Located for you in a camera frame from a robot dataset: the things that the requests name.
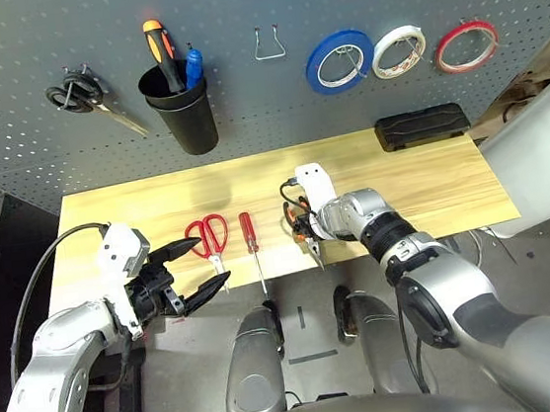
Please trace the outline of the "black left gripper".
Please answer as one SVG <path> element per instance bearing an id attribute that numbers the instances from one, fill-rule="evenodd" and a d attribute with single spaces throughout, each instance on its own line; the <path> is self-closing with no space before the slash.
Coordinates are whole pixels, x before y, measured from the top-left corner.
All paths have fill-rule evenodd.
<path id="1" fill-rule="evenodd" d="M 139 275 L 125 285 L 125 293 L 140 324 L 155 317 L 191 315 L 209 303 L 224 288 L 231 275 L 226 271 L 200 284 L 197 291 L 188 297 L 180 297 L 172 289 L 173 276 L 163 265 L 173 262 L 190 252 L 201 238 L 182 238 L 168 243 L 148 254 L 147 265 Z"/>

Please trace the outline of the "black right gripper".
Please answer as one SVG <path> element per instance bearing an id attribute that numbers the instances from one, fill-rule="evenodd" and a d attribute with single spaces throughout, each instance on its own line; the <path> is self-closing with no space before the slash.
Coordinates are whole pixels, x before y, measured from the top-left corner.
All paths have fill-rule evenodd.
<path id="1" fill-rule="evenodd" d="M 306 240 L 319 241 L 321 239 L 313 230 L 309 217 L 310 214 L 305 211 L 302 213 L 288 213 L 288 223 L 295 242 L 303 243 Z"/>

